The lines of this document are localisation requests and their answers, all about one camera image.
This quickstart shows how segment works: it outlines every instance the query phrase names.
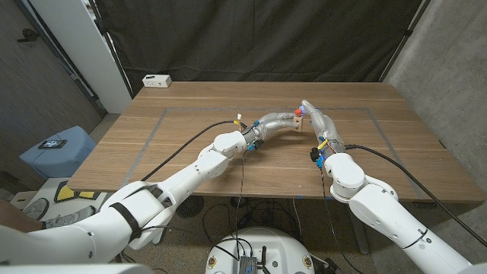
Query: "white power strip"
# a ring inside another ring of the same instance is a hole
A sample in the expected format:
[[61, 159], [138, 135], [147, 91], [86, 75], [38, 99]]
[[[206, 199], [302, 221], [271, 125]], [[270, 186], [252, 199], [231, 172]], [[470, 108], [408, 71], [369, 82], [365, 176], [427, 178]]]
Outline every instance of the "white power strip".
[[146, 75], [142, 81], [148, 88], [167, 88], [172, 82], [169, 75]]

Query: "black backdrop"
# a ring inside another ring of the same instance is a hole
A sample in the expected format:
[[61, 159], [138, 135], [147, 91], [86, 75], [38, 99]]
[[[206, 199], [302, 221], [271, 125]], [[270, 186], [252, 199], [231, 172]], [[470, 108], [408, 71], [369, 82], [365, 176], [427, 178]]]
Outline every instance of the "black backdrop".
[[174, 81], [378, 81], [421, 0], [98, 0], [134, 92]]

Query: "wood grain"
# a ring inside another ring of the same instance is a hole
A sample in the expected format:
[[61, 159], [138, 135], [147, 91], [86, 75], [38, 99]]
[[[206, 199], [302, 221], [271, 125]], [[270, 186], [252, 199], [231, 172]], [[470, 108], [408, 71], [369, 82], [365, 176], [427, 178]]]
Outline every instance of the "wood grain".
[[[174, 82], [167, 89], [142, 88], [68, 185], [74, 190], [116, 191], [128, 175], [129, 182], [142, 179], [209, 124], [234, 119], [237, 113], [251, 124], [269, 112], [293, 110], [302, 99], [323, 108], [347, 144], [368, 146], [393, 158], [385, 135], [405, 166], [439, 199], [447, 202], [485, 199], [481, 189], [395, 88], [383, 83]], [[163, 114], [161, 124], [141, 154]], [[305, 117], [301, 133], [282, 130], [266, 140], [260, 150], [246, 154], [245, 196], [323, 198], [320, 172], [309, 158], [317, 140], [308, 122], [309, 117]], [[216, 135], [234, 130], [237, 130], [234, 124], [210, 129], [150, 181], [165, 180], [192, 163]], [[429, 200], [384, 159], [366, 151], [350, 154], [368, 175], [393, 186], [401, 200]], [[241, 157], [236, 155], [220, 177], [204, 182], [195, 194], [237, 196]], [[135, 162], [135, 169], [129, 173]], [[331, 179], [326, 177], [326, 185], [330, 184]]]

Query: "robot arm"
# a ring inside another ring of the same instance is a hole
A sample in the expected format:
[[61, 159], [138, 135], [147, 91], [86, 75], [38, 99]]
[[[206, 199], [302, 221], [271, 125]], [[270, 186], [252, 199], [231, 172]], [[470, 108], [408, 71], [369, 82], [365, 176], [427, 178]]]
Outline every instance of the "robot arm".
[[342, 139], [328, 116], [305, 100], [302, 104], [318, 141], [330, 142], [320, 151], [317, 165], [333, 178], [330, 192], [335, 199], [348, 203], [358, 219], [396, 243], [425, 273], [459, 273], [472, 265], [404, 209], [389, 184], [365, 175], [352, 156], [341, 153]]
[[235, 152], [257, 149], [278, 129], [297, 127], [293, 113], [271, 113], [245, 132], [218, 135], [196, 161], [160, 183], [134, 182], [115, 192], [100, 212], [60, 228], [28, 234], [0, 226], [0, 263], [107, 263], [127, 244], [134, 249], [161, 235], [177, 206], [205, 180], [219, 176]]

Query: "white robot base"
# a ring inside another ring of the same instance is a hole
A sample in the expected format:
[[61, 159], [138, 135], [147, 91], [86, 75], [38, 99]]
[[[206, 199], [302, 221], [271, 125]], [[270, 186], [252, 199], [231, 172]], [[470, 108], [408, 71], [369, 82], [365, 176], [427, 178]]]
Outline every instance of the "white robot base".
[[[233, 237], [235, 237], [235, 233], [228, 235], [223, 240]], [[247, 258], [242, 258], [239, 262], [223, 250], [213, 247], [206, 262], [206, 274], [314, 273], [313, 261], [306, 247], [282, 231], [264, 227], [244, 228], [238, 231], [238, 238], [243, 239], [240, 240], [243, 247], [237, 241], [224, 241], [218, 246], [234, 256], [237, 256], [238, 248], [241, 257], [244, 256], [244, 248]], [[252, 256], [249, 244], [253, 248]]]

